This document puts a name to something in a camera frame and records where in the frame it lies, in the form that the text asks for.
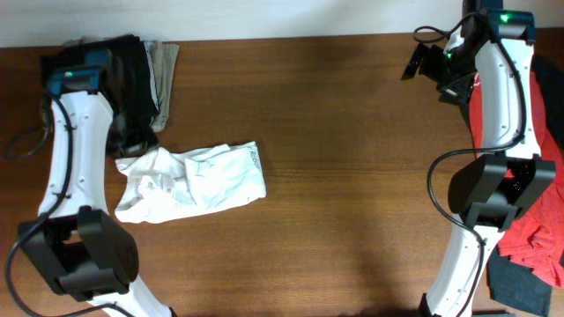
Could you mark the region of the white t-shirt with robot print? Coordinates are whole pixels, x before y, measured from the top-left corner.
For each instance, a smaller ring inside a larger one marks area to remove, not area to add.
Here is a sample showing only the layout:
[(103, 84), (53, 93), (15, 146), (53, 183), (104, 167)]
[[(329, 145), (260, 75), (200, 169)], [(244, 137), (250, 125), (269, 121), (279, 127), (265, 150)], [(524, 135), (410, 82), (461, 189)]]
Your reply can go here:
[(184, 153), (163, 147), (120, 158), (127, 185), (115, 216), (123, 223), (161, 224), (241, 207), (266, 197), (256, 142)]

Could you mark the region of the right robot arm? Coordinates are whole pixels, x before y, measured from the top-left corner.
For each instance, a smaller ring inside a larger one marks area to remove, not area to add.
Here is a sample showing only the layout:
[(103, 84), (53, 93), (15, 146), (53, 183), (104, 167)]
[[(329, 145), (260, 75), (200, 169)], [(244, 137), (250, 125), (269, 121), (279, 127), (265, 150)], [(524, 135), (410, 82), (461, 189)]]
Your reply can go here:
[(556, 165), (541, 158), (531, 111), (534, 16), (508, 11), (501, 1), (467, 0), (459, 22), (418, 46), (402, 78), (433, 80), (440, 100), (469, 105), (481, 87), (482, 137), (468, 152), (474, 160), (449, 183), (449, 207), (437, 210), (453, 225), (440, 272), (417, 313), (470, 316), (486, 263), (514, 221), (549, 188)]

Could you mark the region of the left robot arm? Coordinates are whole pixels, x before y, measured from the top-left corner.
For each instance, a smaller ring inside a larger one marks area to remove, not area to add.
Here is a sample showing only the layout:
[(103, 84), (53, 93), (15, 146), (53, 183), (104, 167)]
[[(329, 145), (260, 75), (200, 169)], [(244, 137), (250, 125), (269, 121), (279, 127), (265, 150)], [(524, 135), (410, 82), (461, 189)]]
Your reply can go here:
[(19, 226), (17, 250), (57, 295), (110, 316), (172, 316), (139, 275), (134, 238), (108, 213), (104, 190), (108, 133), (123, 133), (123, 66), (111, 51), (57, 66), (45, 95), (52, 113), (48, 187), (33, 222)]

